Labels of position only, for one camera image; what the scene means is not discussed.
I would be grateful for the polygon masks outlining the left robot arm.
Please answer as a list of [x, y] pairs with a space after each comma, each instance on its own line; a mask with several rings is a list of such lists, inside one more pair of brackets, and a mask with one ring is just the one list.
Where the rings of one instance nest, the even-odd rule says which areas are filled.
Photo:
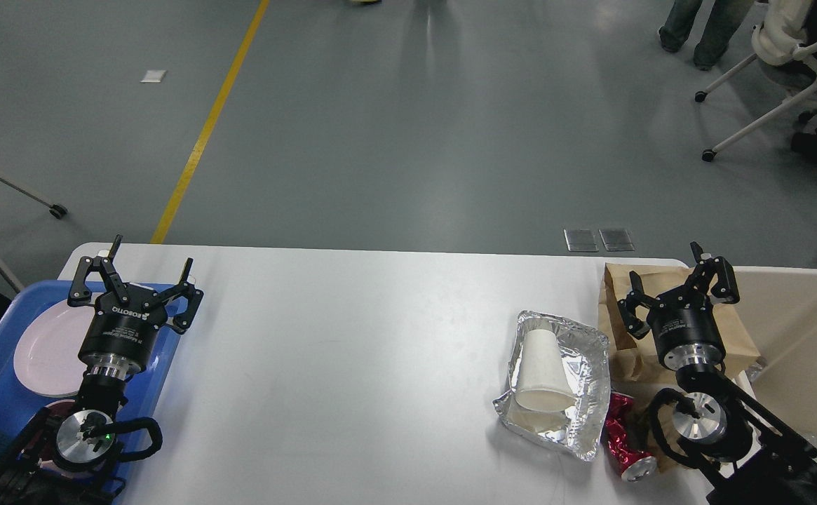
[[158, 422], [129, 409], [126, 390], [151, 367], [164, 328], [183, 335], [193, 325], [204, 293], [192, 258], [165, 290], [123, 281], [121, 243], [78, 263], [66, 303], [91, 314], [76, 355], [81, 383], [66, 412], [39, 408], [1, 451], [0, 504], [111, 504], [126, 488], [119, 467], [163, 445]]

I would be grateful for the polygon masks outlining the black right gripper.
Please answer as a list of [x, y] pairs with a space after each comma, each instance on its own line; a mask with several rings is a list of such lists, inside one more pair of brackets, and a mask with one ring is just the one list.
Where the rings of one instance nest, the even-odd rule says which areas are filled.
[[[713, 306], [741, 301], [731, 263], [723, 256], [704, 252], [700, 243], [689, 245], [696, 266], [677, 289], [677, 304], [662, 304], [658, 298], [647, 295], [636, 271], [629, 272], [630, 290], [617, 302], [626, 332], [637, 341], [651, 332], [659, 364], [667, 370], [693, 364], [722, 364], [726, 349]], [[647, 322], [637, 316], [636, 309], [640, 307], [649, 310]]]

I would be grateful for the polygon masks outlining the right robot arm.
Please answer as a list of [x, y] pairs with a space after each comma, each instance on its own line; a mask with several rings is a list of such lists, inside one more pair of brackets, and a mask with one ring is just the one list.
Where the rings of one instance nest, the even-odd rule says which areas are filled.
[[703, 474], [710, 504], [817, 504], [817, 447], [725, 376], [713, 309], [741, 300], [734, 269], [690, 247], [696, 266], [682, 285], [652, 297], [631, 272], [617, 304], [624, 330], [651, 335], [677, 380], [647, 407], [651, 436], [665, 456]]

